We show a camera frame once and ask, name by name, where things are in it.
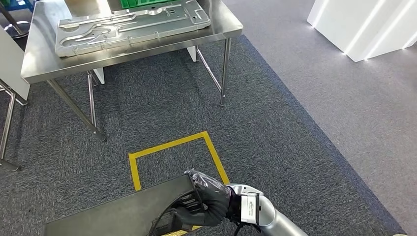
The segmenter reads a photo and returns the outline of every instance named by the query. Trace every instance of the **white pedestal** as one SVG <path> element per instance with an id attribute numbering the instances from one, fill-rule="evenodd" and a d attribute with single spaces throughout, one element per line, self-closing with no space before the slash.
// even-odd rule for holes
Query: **white pedestal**
<path id="1" fill-rule="evenodd" d="M 417 0 L 316 0 L 307 22 L 360 61 L 417 41 Z"/>
<path id="2" fill-rule="evenodd" d="M 23 50 L 0 28 L 0 78 L 23 99 L 28 99 L 30 85 L 20 77 Z"/>

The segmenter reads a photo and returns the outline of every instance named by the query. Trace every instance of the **yellow tape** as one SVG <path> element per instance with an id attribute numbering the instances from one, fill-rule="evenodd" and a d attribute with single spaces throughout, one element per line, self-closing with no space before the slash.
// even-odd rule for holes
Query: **yellow tape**
<path id="1" fill-rule="evenodd" d="M 209 134 L 207 133 L 207 131 L 203 131 L 203 132 L 200 132 L 198 134 L 193 134 L 193 135 L 190 135 L 190 136 L 187 136 L 187 137 L 184 137 L 184 138 L 181 138 L 181 139 L 177 139 L 177 140 L 165 143 L 165 144 L 161 144 L 161 145 L 158 145 L 158 146 L 155 146 L 155 147 L 151 147 L 151 148 L 148 148 L 148 149 L 136 152 L 136 153 L 129 153 L 128 156 L 129 156 L 130 170 L 132 172 L 132 180 L 133 180 L 133 186 L 134 186 L 135 190 L 138 191 L 138 190 L 141 189 L 141 182 L 139 180 L 138 166 L 136 164 L 136 159 L 137 158 L 142 157 L 142 156 L 146 156 L 146 155 L 149 155 L 151 153 L 158 152 L 158 151 L 161 151 L 161 150 L 164 150 L 164 149 L 167 149 L 167 148 L 172 148 L 174 146 L 184 144 L 184 143 L 187 143 L 187 142 L 199 139 L 199 138 L 204 138 L 204 141 L 206 142 L 208 150 L 210 151 L 210 154 L 213 158 L 214 164 L 216 165 L 217 171 L 219 172 L 223 183 L 224 184 L 230 183 L 229 178 L 227 177 L 226 171 L 224 170 L 223 164 L 221 163 L 220 158 L 217 155 L 216 149 L 214 148 L 213 142 L 211 142 Z M 193 226 L 192 230 L 194 231 L 194 230 L 196 230 L 200 227 L 201 226 Z M 177 232 L 167 234 L 166 236 L 181 236 L 181 235 L 184 235 L 186 233 L 188 233 L 188 232 L 180 230 L 180 231 L 177 231 Z"/>
<path id="2" fill-rule="evenodd" d="M 136 165 L 136 158 L 129 153 L 130 171 L 132 172 L 133 187 L 136 191 L 141 189 L 141 182 L 139 180 L 138 166 Z"/>
<path id="3" fill-rule="evenodd" d="M 191 231 L 194 231 L 194 230 L 199 229 L 199 228 L 201 228 L 201 226 L 193 226 L 193 229 Z M 180 231 L 177 231 L 177 232 L 167 234 L 165 236 L 181 236 L 181 235 L 184 235 L 186 233 L 188 233 L 188 232 L 184 231 L 184 230 L 180 230 Z"/>
<path id="4" fill-rule="evenodd" d="M 219 171 L 220 177 L 224 184 L 229 184 L 229 178 L 227 177 L 226 171 L 224 170 L 223 165 L 221 164 L 220 158 L 217 155 L 216 149 L 214 148 L 213 143 L 211 142 L 210 136 L 207 131 L 202 132 L 203 138 L 207 144 L 208 149 L 210 150 L 210 154 L 213 157 L 213 161 L 216 165 L 217 171 Z"/>

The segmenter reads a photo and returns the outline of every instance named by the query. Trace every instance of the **metal chair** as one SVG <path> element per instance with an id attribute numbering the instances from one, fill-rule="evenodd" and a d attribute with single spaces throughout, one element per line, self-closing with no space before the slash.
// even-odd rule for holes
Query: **metal chair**
<path id="1" fill-rule="evenodd" d="M 15 101 L 19 102 L 21 105 L 26 105 L 28 102 L 25 101 L 21 96 L 19 96 L 12 88 L 10 88 L 1 79 L 0 79 L 0 91 L 5 91 L 7 94 L 10 95 L 10 102 L 9 102 L 9 106 L 7 109 L 6 122 L 4 124 L 3 135 L 1 137 L 1 143 L 0 143 L 0 167 L 4 166 L 8 169 L 11 169 L 12 171 L 18 171 L 20 170 L 20 167 L 6 161 L 4 159 L 4 156 L 6 153 L 7 139 L 9 136 Z"/>

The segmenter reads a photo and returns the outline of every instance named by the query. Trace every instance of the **green crate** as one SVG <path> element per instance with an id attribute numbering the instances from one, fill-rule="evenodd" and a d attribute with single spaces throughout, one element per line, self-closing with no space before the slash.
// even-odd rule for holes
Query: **green crate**
<path id="1" fill-rule="evenodd" d="M 121 6 L 124 9 L 137 7 L 137 6 L 145 6 L 145 5 L 155 4 L 155 3 L 162 3 L 162 2 L 167 2 L 167 1 L 173 1 L 173 0 L 120 0 Z"/>
<path id="2" fill-rule="evenodd" d="M 1 3 L 3 3 L 3 6 L 9 6 L 10 5 L 10 0 L 0 0 Z"/>

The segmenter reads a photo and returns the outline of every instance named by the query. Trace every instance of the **metal plate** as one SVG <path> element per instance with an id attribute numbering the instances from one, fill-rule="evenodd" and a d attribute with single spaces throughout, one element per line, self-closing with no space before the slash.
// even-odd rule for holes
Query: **metal plate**
<path id="1" fill-rule="evenodd" d="M 200 199 L 189 175 L 182 175 L 49 222 L 45 226 L 43 235 L 148 236 L 165 210 L 176 203 L 181 204 L 183 197 L 189 194 L 195 194 Z M 168 215 L 162 217 L 163 220 L 157 224 L 157 227 L 163 228 L 164 224 L 168 224 L 166 221 L 171 220 Z"/>
<path id="2" fill-rule="evenodd" d="M 210 19 L 196 0 L 178 0 L 60 20 L 55 53 L 70 57 L 114 48 L 210 25 Z"/>

